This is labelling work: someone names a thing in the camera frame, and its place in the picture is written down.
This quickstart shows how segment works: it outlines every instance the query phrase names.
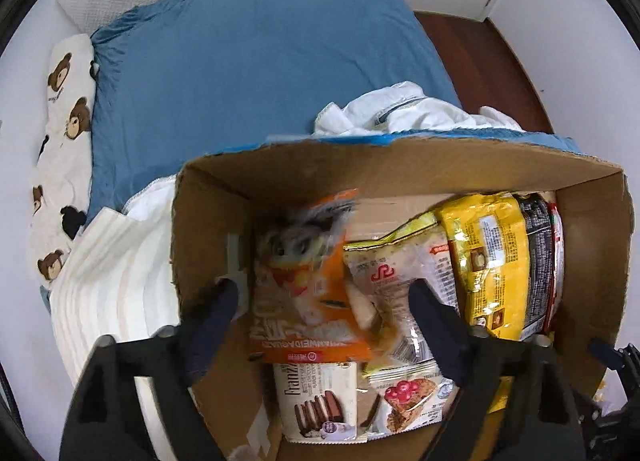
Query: black snack package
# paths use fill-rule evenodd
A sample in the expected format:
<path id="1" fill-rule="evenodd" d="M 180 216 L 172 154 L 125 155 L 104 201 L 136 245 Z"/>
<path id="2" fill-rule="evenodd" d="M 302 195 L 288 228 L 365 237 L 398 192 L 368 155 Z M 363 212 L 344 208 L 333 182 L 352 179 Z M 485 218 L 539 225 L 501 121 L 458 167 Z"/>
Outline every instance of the black snack package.
<path id="1" fill-rule="evenodd" d="M 554 242 L 548 205 L 540 194 L 514 195 L 529 237 L 529 294 L 520 340 L 543 330 L 554 270 Z"/>

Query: cardboard box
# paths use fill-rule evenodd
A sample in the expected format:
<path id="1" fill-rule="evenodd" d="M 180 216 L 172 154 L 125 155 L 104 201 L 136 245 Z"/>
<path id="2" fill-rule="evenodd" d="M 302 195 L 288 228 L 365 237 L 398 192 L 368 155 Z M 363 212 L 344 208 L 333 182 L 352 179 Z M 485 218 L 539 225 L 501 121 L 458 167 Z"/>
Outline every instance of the cardboard box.
<path id="1" fill-rule="evenodd" d="M 632 202 L 617 165 L 542 146 L 419 136 L 387 145 L 306 140 L 194 160 L 180 172 L 174 200 L 172 262 L 183 313 L 227 273 L 228 235 L 242 236 L 242 261 L 250 264 L 254 219 L 354 187 L 364 199 L 358 237 L 367 234 L 367 221 L 386 223 L 367 235 L 379 236 L 451 194 L 556 190 L 566 243 L 556 348 L 572 385 L 594 393 L 605 369 L 586 346 L 593 336 L 612 344 L 618 333 Z M 225 455 L 238 457 L 238 447 L 249 445 L 262 459 L 279 461 L 388 461 L 398 449 L 405 459 L 420 457 L 437 426 L 362 445 L 281 443 L 273 399 L 260 384 L 264 370 L 248 361 L 249 319 L 236 320 L 209 373 L 193 387 Z M 498 424 L 499 416 L 487 419 L 477 455 L 489 452 Z"/>

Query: black cable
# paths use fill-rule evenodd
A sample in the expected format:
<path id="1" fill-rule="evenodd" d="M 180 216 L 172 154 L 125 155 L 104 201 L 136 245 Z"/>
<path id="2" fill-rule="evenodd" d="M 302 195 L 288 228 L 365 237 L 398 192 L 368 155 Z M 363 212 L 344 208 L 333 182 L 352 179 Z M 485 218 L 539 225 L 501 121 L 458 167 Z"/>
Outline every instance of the black cable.
<path id="1" fill-rule="evenodd" d="M 9 380 L 7 380 L 6 374 L 4 373 L 4 369 L 2 368 L 1 363 L 0 363 L 0 389 L 4 393 L 4 397 L 9 407 L 8 408 L 9 413 L 11 414 L 12 418 L 15 421 L 15 424 L 18 426 L 20 431 L 24 433 L 24 425 L 22 424 L 22 419 L 20 418 L 20 410 L 18 409 L 18 404 L 15 402 L 14 392 L 11 390 L 11 385 L 9 385 Z"/>

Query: blue bed sheet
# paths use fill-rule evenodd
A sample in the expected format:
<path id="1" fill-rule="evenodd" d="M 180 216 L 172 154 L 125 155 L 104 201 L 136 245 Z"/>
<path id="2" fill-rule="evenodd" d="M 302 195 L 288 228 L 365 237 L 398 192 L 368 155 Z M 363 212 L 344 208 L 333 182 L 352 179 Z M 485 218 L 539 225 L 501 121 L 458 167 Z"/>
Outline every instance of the blue bed sheet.
<path id="1" fill-rule="evenodd" d="M 191 158 L 309 134 L 329 102 L 409 80 L 460 105 L 403 0 L 159 0 L 92 41 L 89 219 Z"/>

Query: orange snack bag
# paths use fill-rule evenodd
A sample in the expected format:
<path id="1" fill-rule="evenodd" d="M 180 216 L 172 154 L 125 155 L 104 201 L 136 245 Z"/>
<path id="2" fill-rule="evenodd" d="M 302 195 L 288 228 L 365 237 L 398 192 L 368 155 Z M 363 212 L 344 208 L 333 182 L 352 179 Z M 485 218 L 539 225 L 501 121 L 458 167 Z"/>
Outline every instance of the orange snack bag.
<path id="1" fill-rule="evenodd" d="M 258 240 L 250 346 L 265 362 L 369 360 L 342 264 L 355 197 L 347 190 L 322 199 Z"/>

